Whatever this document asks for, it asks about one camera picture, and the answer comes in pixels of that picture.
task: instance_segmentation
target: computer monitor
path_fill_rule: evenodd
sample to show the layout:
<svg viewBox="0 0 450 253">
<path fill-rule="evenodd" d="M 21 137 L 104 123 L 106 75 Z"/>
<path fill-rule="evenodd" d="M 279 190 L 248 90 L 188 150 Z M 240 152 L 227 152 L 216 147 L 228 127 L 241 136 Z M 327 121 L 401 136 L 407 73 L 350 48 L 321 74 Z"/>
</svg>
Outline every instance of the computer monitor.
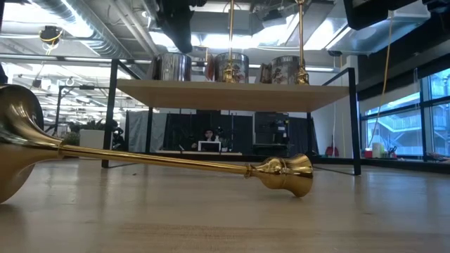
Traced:
<svg viewBox="0 0 450 253">
<path fill-rule="evenodd" d="M 199 141 L 198 151 L 206 152 L 220 152 L 221 143 L 220 141 Z"/>
</svg>

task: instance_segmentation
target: glass window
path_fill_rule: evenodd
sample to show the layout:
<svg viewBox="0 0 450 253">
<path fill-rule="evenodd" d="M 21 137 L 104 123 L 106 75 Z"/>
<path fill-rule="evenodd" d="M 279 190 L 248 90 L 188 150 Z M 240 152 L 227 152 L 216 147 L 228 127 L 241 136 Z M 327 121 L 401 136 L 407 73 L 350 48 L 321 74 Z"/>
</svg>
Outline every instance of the glass window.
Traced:
<svg viewBox="0 0 450 253">
<path fill-rule="evenodd" d="M 450 156 L 450 103 L 432 109 L 434 151 Z"/>
<path fill-rule="evenodd" d="M 385 105 L 381 106 L 381 112 L 387 111 L 387 110 L 392 110 L 392 109 L 397 109 L 397 108 L 402 108 L 404 106 L 407 105 L 414 105 L 416 103 L 420 102 L 420 93 L 412 93 L 409 96 L 406 96 L 404 98 L 400 98 L 397 99 L 395 101 L 389 102 Z M 371 110 L 366 111 L 366 115 L 372 115 L 378 113 L 378 107 L 373 108 Z"/>
<path fill-rule="evenodd" d="M 450 96 L 450 69 L 430 76 L 431 99 Z"/>
<path fill-rule="evenodd" d="M 367 143 L 372 138 L 376 119 L 366 122 Z M 385 150 L 397 147 L 398 155 L 422 155 L 420 110 L 380 117 L 372 143 L 382 143 Z"/>
</svg>

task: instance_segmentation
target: floor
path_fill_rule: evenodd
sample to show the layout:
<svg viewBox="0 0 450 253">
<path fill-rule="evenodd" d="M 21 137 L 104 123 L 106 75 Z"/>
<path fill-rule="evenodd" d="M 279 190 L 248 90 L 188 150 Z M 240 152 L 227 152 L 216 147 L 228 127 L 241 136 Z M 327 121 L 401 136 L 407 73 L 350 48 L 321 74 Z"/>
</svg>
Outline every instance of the floor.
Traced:
<svg viewBox="0 0 450 253">
<path fill-rule="evenodd" d="M 99 168 L 38 164 L 0 205 L 0 252 L 450 252 L 450 176 L 317 169 L 299 199 L 232 174 Z"/>
</svg>

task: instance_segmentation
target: metal container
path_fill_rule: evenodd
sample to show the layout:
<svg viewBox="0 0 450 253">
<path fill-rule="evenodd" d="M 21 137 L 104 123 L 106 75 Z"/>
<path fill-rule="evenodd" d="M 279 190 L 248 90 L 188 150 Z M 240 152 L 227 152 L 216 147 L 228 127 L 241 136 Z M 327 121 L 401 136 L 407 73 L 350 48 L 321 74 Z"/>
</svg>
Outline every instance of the metal container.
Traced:
<svg viewBox="0 0 450 253">
<path fill-rule="evenodd" d="M 228 65 L 228 53 L 221 53 L 214 60 L 214 80 L 216 82 L 225 82 L 224 70 Z M 232 53 L 233 67 L 236 70 L 237 80 L 240 83 L 248 84 L 248 70 L 250 60 L 248 56 L 242 53 Z"/>
<path fill-rule="evenodd" d="M 162 81 L 190 81 L 191 57 L 182 53 L 161 53 L 155 59 L 153 79 Z"/>
<path fill-rule="evenodd" d="M 272 84 L 296 84 L 299 62 L 298 56 L 281 56 L 273 59 Z"/>
</svg>

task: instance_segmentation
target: brass horn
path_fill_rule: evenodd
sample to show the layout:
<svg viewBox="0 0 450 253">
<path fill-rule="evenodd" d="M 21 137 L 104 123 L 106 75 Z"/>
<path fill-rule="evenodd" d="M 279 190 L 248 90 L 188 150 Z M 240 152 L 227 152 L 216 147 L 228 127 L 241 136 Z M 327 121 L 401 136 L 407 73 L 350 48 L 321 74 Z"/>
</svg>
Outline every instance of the brass horn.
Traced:
<svg viewBox="0 0 450 253">
<path fill-rule="evenodd" d="M 0 86 L 0 203 L 22 187 L 35 163 L 66 155 L 254 176 L 270 189 L 286 189 L 297 197 L 305 196 L 312 186 L 312 165 L 305 155 L 273 157 L 258 166 L 221 164 L 66 145 L 45 134 L 43 126 L 41 106 L 29 89 Z"/>
</svg>

